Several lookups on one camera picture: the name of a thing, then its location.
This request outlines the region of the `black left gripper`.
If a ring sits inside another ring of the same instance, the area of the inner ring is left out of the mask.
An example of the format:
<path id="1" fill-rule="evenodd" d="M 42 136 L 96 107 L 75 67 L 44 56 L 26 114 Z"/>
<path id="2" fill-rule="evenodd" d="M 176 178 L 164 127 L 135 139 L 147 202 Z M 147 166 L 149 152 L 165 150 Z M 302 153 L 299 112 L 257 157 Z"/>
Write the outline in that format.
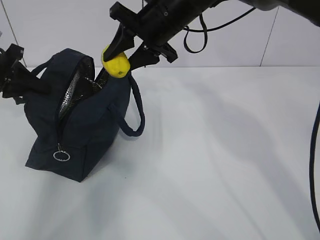
<path id="1" fill-rule="evenodd" d="M 12 43 L 0 49 L 0 92 L 3 98 L 22 99 L 27 92 L 49 94 L 50 85 L 27 70 L 20 60 L 24 48 Z"/>

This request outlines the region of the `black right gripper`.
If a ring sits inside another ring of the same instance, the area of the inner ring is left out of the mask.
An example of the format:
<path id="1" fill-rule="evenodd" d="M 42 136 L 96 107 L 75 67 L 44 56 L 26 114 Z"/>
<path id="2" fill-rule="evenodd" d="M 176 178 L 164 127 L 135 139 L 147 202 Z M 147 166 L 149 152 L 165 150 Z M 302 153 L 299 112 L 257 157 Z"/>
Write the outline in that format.
<path id="1" fill-rule="evenodd" d="M 135 37 L 139 37 L 142 44 L 128 59 L 130 70 L 156 65 L 160 56 L 165 57 L 169 63 L 178 58 L 176 50 L 168 43 L 178 30 L 174 26 L 167 1 L 148 1 L 138 13 L 117 1 L 109 9 L 109 15 L 119 21 L 119 26 L 112 42 L 102 54 L 104 62 L 132 49 Z"/>

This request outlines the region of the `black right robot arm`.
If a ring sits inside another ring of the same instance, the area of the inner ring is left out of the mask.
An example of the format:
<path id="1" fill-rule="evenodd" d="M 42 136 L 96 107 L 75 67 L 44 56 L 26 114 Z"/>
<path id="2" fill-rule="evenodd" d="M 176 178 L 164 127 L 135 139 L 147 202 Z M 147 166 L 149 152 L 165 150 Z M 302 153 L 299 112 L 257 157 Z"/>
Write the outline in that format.
<path id="1" fill-rule="evenodd" d="M 109 15 L 119 22 L 116 34 L 109 47 L 103 51 L 102 60 L 108 62 L 120 53 L 135 47 L 134 38 L 138 36 L 142 44 L 129 58 L 130 69 L 155 65 L 162 55 L 169 63 L 177 58 L 176 50 L 168 43 L 175 35 L 185 30 L 204 34 L 204 48 L 208 40 L 208 32 L 212 32 L 234 23 L 247 16 L 255 9 L 270 11 L 283 7 L 299 16 L 304 17 L 316 26 L 320 26 L 319 0 L 239 0 L 252 8 L 241 16 L 222 26 L 208 29 L 203 12 L 214 8 L 227 0 L 143 0 L 147 2 L 142 9 L 135 13 L 119 1 L 109 9 Z M 188 27 L 194 19 L 200 19 L 202 30 Z"/>

